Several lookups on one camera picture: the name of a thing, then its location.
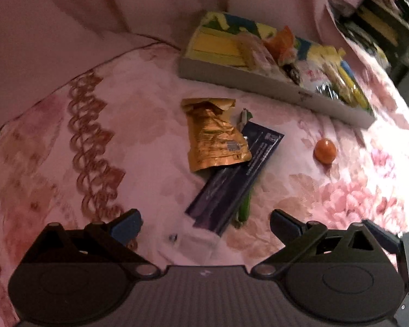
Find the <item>clear packet with barcode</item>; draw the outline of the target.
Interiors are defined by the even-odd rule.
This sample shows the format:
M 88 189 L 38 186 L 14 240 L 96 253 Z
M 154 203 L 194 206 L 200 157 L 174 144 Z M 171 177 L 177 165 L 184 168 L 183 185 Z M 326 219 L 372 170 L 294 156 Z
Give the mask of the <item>clear packet with barcode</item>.
M 249 32 L 241 32 L 236 36 L 236 43 L 251 72 L 276 80 L 287 79 L 259 37 Z

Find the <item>cardboard tray with colourful lining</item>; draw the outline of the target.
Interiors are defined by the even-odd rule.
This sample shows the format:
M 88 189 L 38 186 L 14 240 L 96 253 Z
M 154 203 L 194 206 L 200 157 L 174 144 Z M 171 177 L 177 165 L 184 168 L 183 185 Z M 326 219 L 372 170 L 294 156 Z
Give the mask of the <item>cardboard tray with colourful lining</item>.
M 345 52 L 229 13 L 208 11 L 179 61 L 179 75 L 267 96 L 368 129 L 375 113 Z

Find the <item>small orange fruit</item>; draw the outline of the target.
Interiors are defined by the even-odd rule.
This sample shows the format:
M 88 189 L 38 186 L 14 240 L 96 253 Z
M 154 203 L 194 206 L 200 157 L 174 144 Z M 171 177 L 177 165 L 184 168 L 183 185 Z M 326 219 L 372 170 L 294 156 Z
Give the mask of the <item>small orange fruit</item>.
M 313 154 L 323 165 L 331 165 L 336 159 L 337 152 L 333 141 L 328 138 L 323 138 L 317 141 Z

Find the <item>gold snack bag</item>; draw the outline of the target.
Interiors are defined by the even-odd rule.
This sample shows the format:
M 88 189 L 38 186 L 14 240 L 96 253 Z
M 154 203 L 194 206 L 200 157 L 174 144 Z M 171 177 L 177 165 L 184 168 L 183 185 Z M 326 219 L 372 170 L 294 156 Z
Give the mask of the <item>gold snack bag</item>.
M 230 98 L 185 98 L 181 107 L 188 123 L 192 172 L 251 160 L 247 140 L 231 121 L 236 101 Z

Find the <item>yellow wafer bar pack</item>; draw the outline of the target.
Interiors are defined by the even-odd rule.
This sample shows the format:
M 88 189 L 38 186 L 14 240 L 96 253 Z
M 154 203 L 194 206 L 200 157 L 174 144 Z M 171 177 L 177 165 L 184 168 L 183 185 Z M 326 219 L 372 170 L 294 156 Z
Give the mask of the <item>yellow wafer bar pack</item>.
M 342 60 L 338 65 L 338 73 L 344 81 L 347 89 L 350 91 L 352 98 L 352 104 L 358 105 L 360 108 L 364 109 L 370 114 L 373 114 L 372 107 L 360 88 L 354 72 L 351 70 L 349 64 Z

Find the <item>orange chips clear bag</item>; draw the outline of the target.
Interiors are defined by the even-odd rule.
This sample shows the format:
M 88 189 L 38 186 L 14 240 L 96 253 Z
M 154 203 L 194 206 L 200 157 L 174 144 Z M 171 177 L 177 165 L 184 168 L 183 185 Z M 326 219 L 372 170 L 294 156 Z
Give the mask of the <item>orange chips clear bag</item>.
M 296 60 L 295 36 L 288 26 L 278 31 L 272 38 L 265 40 L 264 45 L 279 66 Z

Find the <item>small white sachet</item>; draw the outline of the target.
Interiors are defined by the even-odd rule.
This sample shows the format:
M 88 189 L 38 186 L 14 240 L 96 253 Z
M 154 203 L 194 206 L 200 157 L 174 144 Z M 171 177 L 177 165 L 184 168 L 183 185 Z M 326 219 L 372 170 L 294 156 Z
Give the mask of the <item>small white sachet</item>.
M 220 237 L 206 230 L 171 234 L 159 246 L 160 255 L 170 263 L 180 266 L 208 264 Z

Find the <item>dark wooden desk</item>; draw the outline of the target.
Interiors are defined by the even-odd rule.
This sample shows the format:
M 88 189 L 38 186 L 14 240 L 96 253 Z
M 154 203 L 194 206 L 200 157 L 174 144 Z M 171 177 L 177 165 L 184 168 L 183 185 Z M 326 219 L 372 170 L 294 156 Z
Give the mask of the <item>dark wooden desk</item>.
M 409 5 L 402 16 L 381 0 L 363 0 L 352 19 L 383 50 L 387 74 L 399 85 L 409 73 Z

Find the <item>dark blue packet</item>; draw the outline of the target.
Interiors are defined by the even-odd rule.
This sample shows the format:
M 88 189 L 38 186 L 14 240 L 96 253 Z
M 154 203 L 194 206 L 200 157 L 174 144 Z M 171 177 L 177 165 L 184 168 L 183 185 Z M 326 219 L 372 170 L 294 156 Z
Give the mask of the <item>dark blue packet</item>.
M 251 160 L 212 172 L 185 211 L 193 219 L 194 228 L 221 235 L 284 138 L 283 134 L 253 122 L 244 126 L 242 135 L 249 145 Z

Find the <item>green snack stick packet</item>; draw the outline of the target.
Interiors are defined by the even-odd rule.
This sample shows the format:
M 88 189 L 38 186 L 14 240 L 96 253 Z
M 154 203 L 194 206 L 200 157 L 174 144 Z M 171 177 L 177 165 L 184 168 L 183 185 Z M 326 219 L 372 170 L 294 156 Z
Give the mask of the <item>green snack stick packet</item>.
M 239 131 L 242 131 L 244 126 L 252 119 L 252 114 L 249 112 L 248 109 L 244 108 L 240 113 L 239 123 L 237 128 Z M 233 226 L 236 229 L 241 228 L 244 226 L 249 219 L 249 209 L 250 209 L 250 199 L 251 199 L 251 192 L 249 191 L 246 197 L 244 197 L 243 202 L 239 205 L 238 211 L 233 219 Z

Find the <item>popcorn snack clear bag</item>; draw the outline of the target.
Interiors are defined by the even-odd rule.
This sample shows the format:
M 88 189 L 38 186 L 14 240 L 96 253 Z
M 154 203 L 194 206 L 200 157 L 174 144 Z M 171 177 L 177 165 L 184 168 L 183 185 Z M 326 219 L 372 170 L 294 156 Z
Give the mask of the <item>popcorn snack clear bag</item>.
M 341 77 L 338 70 L 333 66 L 333 64 L 328 61 L 324 61 L 322 63 L 322 68 L 324 70 L 324 73 L 331 81 L 334 90 L 338 93 L 338 96 L 346 104 L 355 107 L 357 105 L 357 101 L 355 100 L 351 88 L 346 84 L 346 82 Z

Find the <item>floral pink bedsheet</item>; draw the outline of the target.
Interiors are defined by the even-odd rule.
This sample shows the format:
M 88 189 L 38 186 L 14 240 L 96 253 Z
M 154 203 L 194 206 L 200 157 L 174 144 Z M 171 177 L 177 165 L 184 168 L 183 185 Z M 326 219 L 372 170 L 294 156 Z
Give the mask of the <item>floral pink bedsheet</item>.
M 371 219 L 409 229 L 409 108 L 378 62 L 363 50 L 362 87 L 376 120 L 366 130 L 260 95 L 181 79 L 180 53 L 154 42 L 86 72 L 0 131 L 0 326 L 18 318 L 8 279 L 50 222 L 80 229 L 138 209 L 139 255 L 161 267 L 168 231 L 202 189 L 188 165 L 185 98 L 231 98 L 254 122 L 284 135 L 252 189 L 250 215 L 228 227 L 210 263 L 252 267 L 280 249 L 269 216 L 276 208 L 344 229 Z M 314 157 L 328 138 L 331 165 Z

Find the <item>white green snack bag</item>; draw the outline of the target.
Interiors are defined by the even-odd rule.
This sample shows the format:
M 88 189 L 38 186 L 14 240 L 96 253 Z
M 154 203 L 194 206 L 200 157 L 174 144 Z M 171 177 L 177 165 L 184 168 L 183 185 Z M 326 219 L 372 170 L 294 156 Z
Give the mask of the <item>white green snack bag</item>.
M 294 68 L 293 82 L 296 85 L 335 101 L 339 99 L 331 80 L 317 63 L 311 60 L 297 60 Z

